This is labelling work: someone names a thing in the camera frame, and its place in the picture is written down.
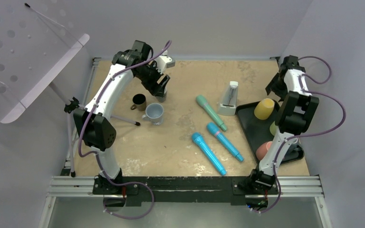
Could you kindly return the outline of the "dark blue-grey mug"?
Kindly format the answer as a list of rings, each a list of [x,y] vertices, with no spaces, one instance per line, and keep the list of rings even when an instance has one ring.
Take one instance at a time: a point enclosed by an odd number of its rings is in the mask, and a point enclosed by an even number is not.
[[[158,102],[163,103],[167,99],[167,92],[164,92],[164,93],[160,94],[160,96],[156,96],[155,98]]]

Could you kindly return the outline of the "yellow cup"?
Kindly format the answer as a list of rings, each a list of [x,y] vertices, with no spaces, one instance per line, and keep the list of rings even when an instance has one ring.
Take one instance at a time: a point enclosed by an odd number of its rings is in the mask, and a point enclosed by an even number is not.
[[[259,120],[266,120],[270,117],[275,107],[275,102],[270,98],[261,100],[254,109],[254,115]]]

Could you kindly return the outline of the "light grey mug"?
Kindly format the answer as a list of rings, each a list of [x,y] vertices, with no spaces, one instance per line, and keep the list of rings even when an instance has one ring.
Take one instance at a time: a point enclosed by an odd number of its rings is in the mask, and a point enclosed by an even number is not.
[[[146,107],[142,119],[151,122],[153,125],[161,125],[163,123],[163,114],[163,106],[160,103],[152,103]]]

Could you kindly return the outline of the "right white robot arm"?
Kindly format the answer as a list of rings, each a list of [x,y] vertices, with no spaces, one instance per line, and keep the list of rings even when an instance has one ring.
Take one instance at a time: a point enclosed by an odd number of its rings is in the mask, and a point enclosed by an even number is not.
[[[279,71],[266,86],[266,92],[274,92],[282,102],[275,120],[276,133],[268,152],[251,171],[248,188],[253,193],[270,190],[277,184],[277,171],[295,139],[305,133],[317,110],[319,99],[306,92],[302,67],[296,56],[286,56]]]

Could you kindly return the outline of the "green cup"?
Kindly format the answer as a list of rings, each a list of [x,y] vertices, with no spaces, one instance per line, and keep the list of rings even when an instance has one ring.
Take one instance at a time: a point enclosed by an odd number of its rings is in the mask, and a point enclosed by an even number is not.
[[[275,124],[275,122],[272,122],[272,124],[269,127],[269,131],[270,133],[275,136],[276,135],[276,131],[277,131],[277,125]]]

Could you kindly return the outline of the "brown mug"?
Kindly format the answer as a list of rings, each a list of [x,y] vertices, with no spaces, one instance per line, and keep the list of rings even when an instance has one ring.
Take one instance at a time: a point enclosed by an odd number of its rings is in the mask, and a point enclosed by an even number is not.
[[[134,95],[133,104],[131,105],[130,109],[138,111],[145,111],[146,110],[146,97],[144,94],[136,94]]]

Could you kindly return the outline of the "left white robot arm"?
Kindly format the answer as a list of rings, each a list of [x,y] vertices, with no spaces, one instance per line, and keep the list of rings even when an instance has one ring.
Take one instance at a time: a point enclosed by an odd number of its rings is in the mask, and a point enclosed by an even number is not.
[[[73,111],[79,136],[78,154],[80,157],[94,155],[99,166],[99,175],[105,179],[104,188],[110,194],[118,194],[124,185],[112,145],[116,130],[110,123],[114,106],[127,85],[134,78],[159,102],[167,96],[166,85],[170,76],[164,70],[175,65],[167,55],[172,41],[155,54],[153,48],[143,41],[136,40],[131,49],[117,52],[104,83],[93,99],[83,108]]]

